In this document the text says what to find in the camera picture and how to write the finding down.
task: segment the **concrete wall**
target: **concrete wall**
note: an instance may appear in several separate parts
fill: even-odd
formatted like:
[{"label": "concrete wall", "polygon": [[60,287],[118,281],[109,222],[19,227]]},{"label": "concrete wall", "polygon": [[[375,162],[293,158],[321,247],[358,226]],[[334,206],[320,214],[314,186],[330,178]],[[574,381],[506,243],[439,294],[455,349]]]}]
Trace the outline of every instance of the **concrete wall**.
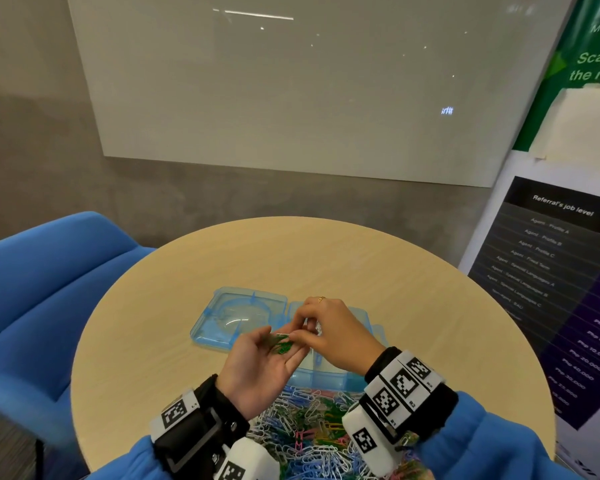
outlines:
[{"label": "concrete wall", "polygon": [[0,239],[96,210],[160,246],[234,219],[299,215],[394,234],[457,264],[490,190],[102,154],[66,0],[0,0]]}]

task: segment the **blue sweater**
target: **blue sweater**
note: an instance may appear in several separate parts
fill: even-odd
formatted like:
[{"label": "blue sweater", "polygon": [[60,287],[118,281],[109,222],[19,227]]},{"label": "blue sweater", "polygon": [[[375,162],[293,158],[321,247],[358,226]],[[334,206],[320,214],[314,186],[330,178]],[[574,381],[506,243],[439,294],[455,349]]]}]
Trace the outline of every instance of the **blue sweater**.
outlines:
[{"label": "blue sweater", "polygon": [[[464,392],[458,396],[445,427],[416,448],[436,480],[582,480],[552,462],[529,428],[486,412]],[[145,436],[89,480],[170,480],[170,476]]]}]

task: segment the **wooden table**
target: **wooden table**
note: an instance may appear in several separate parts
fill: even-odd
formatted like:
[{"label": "wooden table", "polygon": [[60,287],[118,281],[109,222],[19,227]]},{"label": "wooden table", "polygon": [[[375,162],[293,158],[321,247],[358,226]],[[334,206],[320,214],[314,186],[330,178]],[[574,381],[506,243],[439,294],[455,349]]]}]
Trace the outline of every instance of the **wooden table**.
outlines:
[{"label": "wooden table", "polygon": [[126,272],[94,310],[72,372],[73,421],[95,470],[126,453],[174,397],[225,354],[189,331],[222,286],[290,301],[342,298],[488,411],[535,430],[553,455],[549,387],[507,313],[433,254],[366,227],[307,217],[229,222],[183,236]]}]

